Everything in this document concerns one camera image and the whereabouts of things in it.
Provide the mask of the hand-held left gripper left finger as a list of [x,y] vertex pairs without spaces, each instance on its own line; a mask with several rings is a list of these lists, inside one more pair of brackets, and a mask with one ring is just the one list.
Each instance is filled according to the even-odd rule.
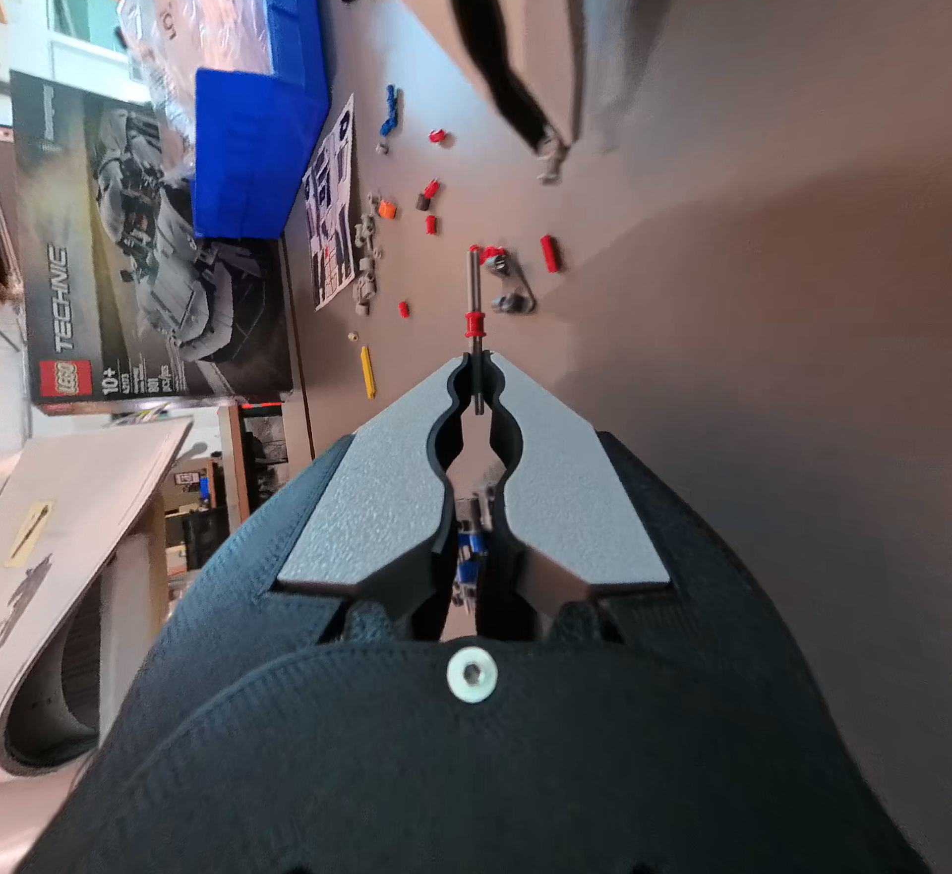
[[447,564],[470,356],[455,357],[358,428],[277,575],[292,593],[368,600],[392,619],[434,597]]

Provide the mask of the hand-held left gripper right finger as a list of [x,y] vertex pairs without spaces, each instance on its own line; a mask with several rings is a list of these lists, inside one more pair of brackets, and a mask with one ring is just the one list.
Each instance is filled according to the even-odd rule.
[[594,426],[498,352],[485,358],[492,505],[483,617],[668,589],[671,575]]

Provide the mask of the grey blue lego wing assembly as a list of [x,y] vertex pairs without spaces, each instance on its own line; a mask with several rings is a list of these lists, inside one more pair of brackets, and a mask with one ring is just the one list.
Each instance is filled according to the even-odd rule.
[[483,482],[469,497],[455,499],[457,565],[451,603],[475,618],[484,567],[494,534],[497,486]]

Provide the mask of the light grey lego connector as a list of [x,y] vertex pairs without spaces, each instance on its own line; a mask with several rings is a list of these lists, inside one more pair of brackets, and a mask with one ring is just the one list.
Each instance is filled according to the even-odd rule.
[[561,181],[562,168],[568,148],[554,130],[549,130],[539,144],[538,156],[541,163],[537,180],[544,186],[552,186]]

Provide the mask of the long grey lego axle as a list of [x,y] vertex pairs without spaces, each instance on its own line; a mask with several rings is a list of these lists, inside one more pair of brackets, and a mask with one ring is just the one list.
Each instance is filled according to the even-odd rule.
[[[468,250],[468,311],[482,310],[482,283],[481,283],[481,248],[478,245],[470,246]],[[484,413],[484,397],[482,389],[483,371],[483,343],[482,340],[468,339],[470,346],[470,370],[472,383],[472,406],[478,416]]]

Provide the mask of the lego instruction booklet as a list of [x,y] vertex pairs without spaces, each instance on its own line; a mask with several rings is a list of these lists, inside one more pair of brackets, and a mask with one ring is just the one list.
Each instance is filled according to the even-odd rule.
[[1,497],[2,782],[98,749],[169,610],[162,489],[191,422],[27,442]]

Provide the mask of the dark grey lego panel piece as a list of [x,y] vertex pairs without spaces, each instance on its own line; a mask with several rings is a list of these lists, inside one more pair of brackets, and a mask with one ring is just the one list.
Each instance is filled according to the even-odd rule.
[[483,267],[502,283],[502,291],[493,299],[492,309],[500,314],[530,315],[537,308],[537,298],[514,252],[493,247],[485,250]]

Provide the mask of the scattered small red lego bushes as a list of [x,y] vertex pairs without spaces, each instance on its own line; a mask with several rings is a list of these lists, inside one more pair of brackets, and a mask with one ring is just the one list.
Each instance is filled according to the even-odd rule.
[[[453,315],[466,312],[470,246],[481,248],[482,268],[487,248],[509,245],[492,219],[489,167],[445,128],[404,126],[390,151],[387,198],[398,213],[387,233],[387,288],[397,313],[404,323],[422,325],[440,316],[446,302]],[[421,191],[432,197],[428,212],[415,209]]]

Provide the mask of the lego sticker sheet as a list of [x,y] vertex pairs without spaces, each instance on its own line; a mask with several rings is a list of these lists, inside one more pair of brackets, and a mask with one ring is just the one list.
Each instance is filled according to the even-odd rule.
[[351,236],[354,97],[318,144],[303,176],[314,309],[351,285],[355,274]]

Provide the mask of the lego set box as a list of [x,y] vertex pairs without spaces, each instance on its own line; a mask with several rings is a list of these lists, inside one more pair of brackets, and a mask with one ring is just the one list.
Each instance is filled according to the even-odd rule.
[[151,108],[13,71],[30,401],[51,414],[292,391],[275,240],[206,238]]

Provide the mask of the clear plastic bag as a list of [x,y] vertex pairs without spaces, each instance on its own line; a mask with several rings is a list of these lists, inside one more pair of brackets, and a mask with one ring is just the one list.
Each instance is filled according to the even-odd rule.
[[156,116],[168,178],[194,175],[197,71],[271,73],[264,0],[119,0],[118,28]]

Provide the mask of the pile of light grey connectors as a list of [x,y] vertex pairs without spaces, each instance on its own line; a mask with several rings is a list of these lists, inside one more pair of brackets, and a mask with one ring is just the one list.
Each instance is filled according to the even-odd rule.
[[352,293],[355,312],[359,316],[368,316],[370,313],[370,304],[378,293],[377,266],[383,256],[383,250],[375,245],[375,214],[382,196],[371,190],[366,198],[370,212],[361,214],[353,230],[355,276]]

